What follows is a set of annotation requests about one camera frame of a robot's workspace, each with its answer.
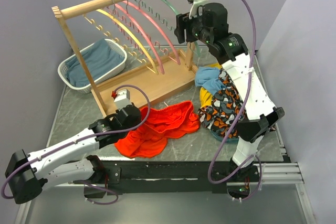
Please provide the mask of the orange shorts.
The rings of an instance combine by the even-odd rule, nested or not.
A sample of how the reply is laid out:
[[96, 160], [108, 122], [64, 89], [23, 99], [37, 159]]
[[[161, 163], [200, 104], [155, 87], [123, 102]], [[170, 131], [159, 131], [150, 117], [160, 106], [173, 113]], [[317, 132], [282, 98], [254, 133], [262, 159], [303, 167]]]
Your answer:
[[167, 106], [156, 110], [143, 107], [141, 118], [147, 120], [117, 143], [115, 148], [127, 158], [153, 158], [167, 146], [168, 139], [178, 139], [186, 134], [197, 132], [200, 128], [198, 115], [194, 113], [191, 101]]

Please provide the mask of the green hanger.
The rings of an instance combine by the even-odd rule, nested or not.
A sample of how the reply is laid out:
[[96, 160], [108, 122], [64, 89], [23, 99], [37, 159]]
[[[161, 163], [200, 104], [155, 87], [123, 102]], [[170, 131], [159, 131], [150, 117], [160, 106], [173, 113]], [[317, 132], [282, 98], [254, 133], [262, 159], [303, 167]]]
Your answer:
[[176, 28], [176, 15], [189, 11], [186, 0], [133, 0], [143, 11], [154, 19], [167, 33], [173, 44], [177, 45], [174, 35]]

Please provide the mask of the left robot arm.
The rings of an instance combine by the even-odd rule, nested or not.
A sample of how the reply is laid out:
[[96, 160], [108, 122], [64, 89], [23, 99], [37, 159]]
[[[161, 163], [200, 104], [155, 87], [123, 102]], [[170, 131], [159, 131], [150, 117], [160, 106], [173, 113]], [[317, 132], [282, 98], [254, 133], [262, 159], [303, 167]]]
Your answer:
[[51, 147], [29, 154], [24, 150], [15, 152], [6, 169], [4, 184], [12, 194], [5, 194], [2, 188], [1, 196], [23, 204], [44, 190], [66, 182], [106, 183], [106, 169], [96, 155], [89, 155], [78, 162], [73, 162], [73, 158], [116, 143], [140, 123], [140, 110], [130, 104]]

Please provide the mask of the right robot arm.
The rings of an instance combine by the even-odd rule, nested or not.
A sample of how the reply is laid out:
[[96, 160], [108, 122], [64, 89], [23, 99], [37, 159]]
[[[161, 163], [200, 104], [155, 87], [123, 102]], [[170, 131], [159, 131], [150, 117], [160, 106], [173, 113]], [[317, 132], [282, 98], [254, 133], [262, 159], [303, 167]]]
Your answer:
[[213, 180], [214, 161], [208, 169], [211, 183], [229, 179], [242, 181], [247, 177], [263, 137], [285, 114], [269, 98], [253, 67], [253, 57], [241, 35], [231, 33], [228, 11], [220, 3], [208, 3], [201, 11], [176, 16], [174, 34], [178, 42], [201, 41], [221, 68], [218, 80], [222, 84], [212, 95], [210, 105], [199, 109], [204, 128], [223, 137], [238, 140], [230, 159], [229, 170], [219, 180]]

